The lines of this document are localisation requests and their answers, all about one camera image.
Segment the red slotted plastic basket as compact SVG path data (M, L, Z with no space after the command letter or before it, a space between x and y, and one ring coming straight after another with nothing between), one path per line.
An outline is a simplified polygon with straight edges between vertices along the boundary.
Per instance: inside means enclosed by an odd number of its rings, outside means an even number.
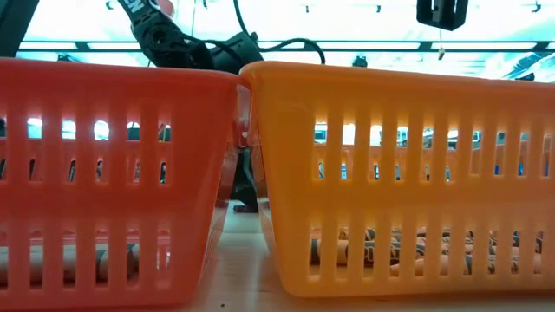
M0 311L190 301L225 222L217 205L249 88L211 70L46 62L0 68ZM63 246L76 246L65 284ZM95 246L108 246L108 282ZM138 274L126 279L133 244ZM42 246L32 286L29 247Z

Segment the orange slotted plastic basket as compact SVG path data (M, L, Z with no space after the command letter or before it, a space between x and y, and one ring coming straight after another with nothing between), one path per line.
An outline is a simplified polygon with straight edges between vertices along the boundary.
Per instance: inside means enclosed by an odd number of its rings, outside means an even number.
M260 220L288 293L555 297L555 83L270 61L240 74L251 85ZM444 231L447 276L439 274ZM321 240L317 265L312 238ZM347 265L336 263L338 240L349 241ZM389 273L392 240L402 243L399 276ZM375 242L372 267L363 263L365 241ZM424 276L415 275L417 244L425 245Z

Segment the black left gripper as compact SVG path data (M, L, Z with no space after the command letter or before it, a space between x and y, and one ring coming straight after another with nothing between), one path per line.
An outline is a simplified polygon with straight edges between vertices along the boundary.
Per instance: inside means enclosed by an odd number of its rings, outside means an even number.
M243 32L223 42L207 42L214 45L209 51L214 68L218 71L237 75L243 66L264 60L256 43Z

